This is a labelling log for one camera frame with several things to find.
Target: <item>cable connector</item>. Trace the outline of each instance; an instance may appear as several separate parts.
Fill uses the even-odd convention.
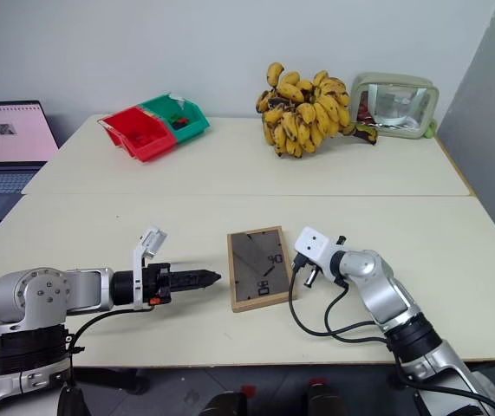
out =
[[[293,269],[294,273],[297,273],[299,269],[305,267],[307,263],[309,263],[309,258],[301,253],[297,253],[295,258],[293,259],[293,262],[291,263],[291,268]]]

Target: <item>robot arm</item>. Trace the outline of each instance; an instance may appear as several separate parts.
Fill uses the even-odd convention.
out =
[[[57,399],[52,392],[35,396],[56,387],[65,397],[67,389],[61,393],[60,388],[71,378],[69,355],[75,352],[66,347],[71,340],[64,328],[67,315],[108,311],[114,305],[151,310],[169,303],[171,292],[204,288],[220,278],[208,270],[171,272],[169,263],[145,267],[145,258],[152,258],[165,238],[162,231],[148,229],[134,250],[130,271],[42,267],[0,277],[0,402],[26,393]]]
[[[344,279],[352,282],[410,380],[489,398],[465,363],[438,336],[414,299],[395,280],[388,263],[375,251],[351,251],[342,243],[340,240],[335,244],[309,227],[303,229],[295,244],[301,262],[295,262],[294,267],[304,263],[313,265],[313,273],[305,285],[310,287],[320,271],[331,282],[341,283]],[[469,414],[464,413],[469,409],[476,411],[473,414],[495,415],[494,409],[480,401],[452,394],[421,389],[415,400],[420,409],[433,416]]]

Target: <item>laptop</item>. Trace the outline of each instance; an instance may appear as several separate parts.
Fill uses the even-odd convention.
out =
[[[0,101],[0,219],[57,150],[39,101]]]

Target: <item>white table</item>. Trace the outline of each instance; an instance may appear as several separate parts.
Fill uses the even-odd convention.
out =
[[[90,117],[23,193],[153,195],[468,195],[434,139],[327,140],[315,155],[282,157],[260,119],[210,119],[205,133],[141,163]]]
[[[0,276],[36,266],[129,270],[150,224],[169,233],[156,261],[173,270],[216,270],[222,279],[175,294],[151,314],[96,323],[80,339],[86,350],[75,357],[78,365],[391,362],[382,345],[306,335],[285,303],[231,312],[226,233],[279,224],[289,247],[309,224],[346,235],[355,250],[379,251],[464,359],[495,359],[495,226],[473,197],[28,195],[0,224]],[[324,280],[299,287],[302,320],[322,329],[325,305],[338,292]],[[333,315],[334,327],[368,319],[354,289]],[[91,317],[70,317],[68,328]]]

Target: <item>green plastic bin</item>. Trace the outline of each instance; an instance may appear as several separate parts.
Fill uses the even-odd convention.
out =
[[[163,120],[178,143],[182,143],[203,133],[205,129],[209,127],[209,122],[203,113],[201,113],[199,107],[188,100],[176,101],[171,98],[169,94],[164,94],[157,98],[153,98],[152,100],[142,102],[139,104],[139,107],[143,111],[153,114]],[[189,125],[174,130],[170,123],[170,118],[176,115],[179,117],[186,117],[189,120]]]

